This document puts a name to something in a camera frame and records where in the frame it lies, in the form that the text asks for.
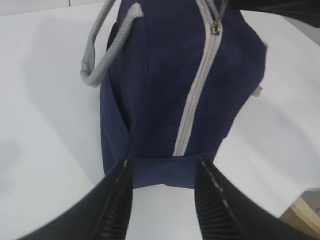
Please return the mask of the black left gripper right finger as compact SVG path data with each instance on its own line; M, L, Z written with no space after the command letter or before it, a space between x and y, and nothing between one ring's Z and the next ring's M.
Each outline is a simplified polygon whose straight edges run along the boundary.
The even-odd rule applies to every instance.
M194 200L204 240L312 240L235 187L207 159L196 163Z

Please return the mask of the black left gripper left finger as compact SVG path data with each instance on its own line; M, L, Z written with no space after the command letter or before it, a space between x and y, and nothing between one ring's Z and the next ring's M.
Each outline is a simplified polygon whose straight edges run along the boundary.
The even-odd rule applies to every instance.
M133 164L124 159L83 199L24 240L124 240L133 203Z

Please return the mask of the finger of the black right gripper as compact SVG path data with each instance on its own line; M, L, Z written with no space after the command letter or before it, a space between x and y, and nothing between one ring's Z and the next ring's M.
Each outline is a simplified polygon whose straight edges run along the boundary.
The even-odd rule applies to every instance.
M311 27L320 27L319 0L230 0L233 9L288 17Z

